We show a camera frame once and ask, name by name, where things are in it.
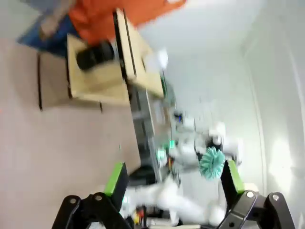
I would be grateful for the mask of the person's right hand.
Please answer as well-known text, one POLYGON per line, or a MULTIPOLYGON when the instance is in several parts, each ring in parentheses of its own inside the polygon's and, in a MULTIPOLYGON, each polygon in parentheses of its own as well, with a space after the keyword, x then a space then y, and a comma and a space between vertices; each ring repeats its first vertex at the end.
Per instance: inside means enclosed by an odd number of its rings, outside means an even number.
POLYGON ((59 21, 53 15, 47 16, 40 25, 40 38, 48 39, 57 31, 58 26, 59 21))

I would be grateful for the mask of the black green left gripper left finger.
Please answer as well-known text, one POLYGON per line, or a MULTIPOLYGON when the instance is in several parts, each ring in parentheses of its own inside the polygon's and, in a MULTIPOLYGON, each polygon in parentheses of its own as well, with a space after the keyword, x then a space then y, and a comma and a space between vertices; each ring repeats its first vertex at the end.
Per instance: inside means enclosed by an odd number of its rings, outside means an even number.
POLYGON ((99 222, 107 229, 130 229, 120 214, 129 175, 125 163, 115 165, 103 192, 79 196, 66 196, 54 220, 53 229, 88 229, 99 222))

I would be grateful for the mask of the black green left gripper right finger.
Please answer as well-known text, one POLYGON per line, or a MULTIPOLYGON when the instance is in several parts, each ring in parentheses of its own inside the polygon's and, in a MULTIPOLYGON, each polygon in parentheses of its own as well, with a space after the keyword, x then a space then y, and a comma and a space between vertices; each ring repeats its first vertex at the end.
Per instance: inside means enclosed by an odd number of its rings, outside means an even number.
POLYGON ((246 190, 233 161, 225 161, 221 183, 227 211, 219 229, 241 229, 247 221, 256 222, 260 229, 295 228, 283 194, 271 192, 264 197, 246 190))

